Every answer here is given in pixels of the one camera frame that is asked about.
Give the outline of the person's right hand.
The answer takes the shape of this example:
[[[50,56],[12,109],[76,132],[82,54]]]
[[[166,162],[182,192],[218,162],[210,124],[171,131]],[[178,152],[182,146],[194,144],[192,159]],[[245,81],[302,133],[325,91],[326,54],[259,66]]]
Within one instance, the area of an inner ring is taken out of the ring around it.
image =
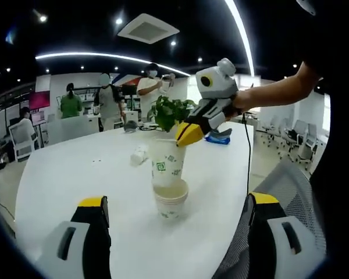
[[[226,116],[226,120],[229,121],[230,119],[247,112],[253,106],[251,90],[239,91],[233,99],[234,111]]]

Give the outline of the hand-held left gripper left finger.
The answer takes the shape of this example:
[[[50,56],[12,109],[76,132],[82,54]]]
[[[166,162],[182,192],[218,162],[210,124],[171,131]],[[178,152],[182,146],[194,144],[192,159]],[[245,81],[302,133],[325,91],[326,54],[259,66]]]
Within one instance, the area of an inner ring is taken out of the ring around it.
[[[71,220],[57,225],[41,250],[45,278],[111,278],[106,196],[82,200]]]

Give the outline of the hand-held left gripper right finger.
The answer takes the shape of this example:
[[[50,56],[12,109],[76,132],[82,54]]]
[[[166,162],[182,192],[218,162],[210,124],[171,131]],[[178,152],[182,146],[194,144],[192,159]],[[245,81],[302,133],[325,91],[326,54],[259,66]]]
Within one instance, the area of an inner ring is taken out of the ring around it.
[[[325,254],[315,235],[295,216],[287,216],[269,194],[250,192],[248,278],[308,278]]]

